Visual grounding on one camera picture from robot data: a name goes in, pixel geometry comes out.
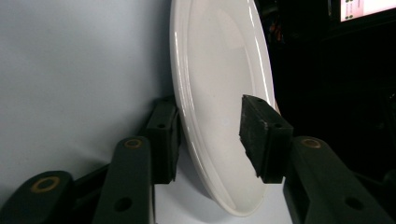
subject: monitor screen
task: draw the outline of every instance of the monitor screen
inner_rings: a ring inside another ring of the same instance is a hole
[[[396,8],[396,0],[341,0],[341,21]]]

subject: dark background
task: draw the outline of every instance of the dark background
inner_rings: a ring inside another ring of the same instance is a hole
[[[295,135],[326,141],[357,175],[382,181],[396,169],[395,10],[340,22],[338,0],[331,16],[326,0],[256,4]]]

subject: white plate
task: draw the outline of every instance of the white plate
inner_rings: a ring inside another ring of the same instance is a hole
[[[252,0],[174,0],[171,60],[192,160],[212,198],[245,217],[266,186],[239,141],[242,95],[275,105],[262,26]]]

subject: white backdrop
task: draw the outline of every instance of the white backdrop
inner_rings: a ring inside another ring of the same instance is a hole
[[[0,207],[33,175],[108,163],[173,94],[169,12],[170,0],[0,1]],[[252,217],[226,214],[184,147],[177,181],[156,189],[159,224],[290,223],[280,186]]]

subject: metal screw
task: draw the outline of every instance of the metal screw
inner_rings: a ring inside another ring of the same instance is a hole
[[[321,144],[317,140],[311,139],[311,138],[306,138],[301,141],[301,143],[306,146],[306,147],[314,147],[314,148],[320,148]]]
[[[49,186],[41,188],[40,184],[42,184],[46,181],[51,181],[52,183]],[[55,189],[59,185],[60,182],[61,182],[61,179],[55,175],[45,177],[45,178],[40,178],[33,184],[33,186],[30,188],[30,191],[32,191],[33,193],[45,193],[45,192]]]
[[[128,140],[128,141],[126,141],[126,142],[124,143],[124,146],[125,146],[125,147],[132,148],[132,149],[139,148],[139,147],[141,147],[142,145],[143,145],[142,140],[137,139],[137,138]]]

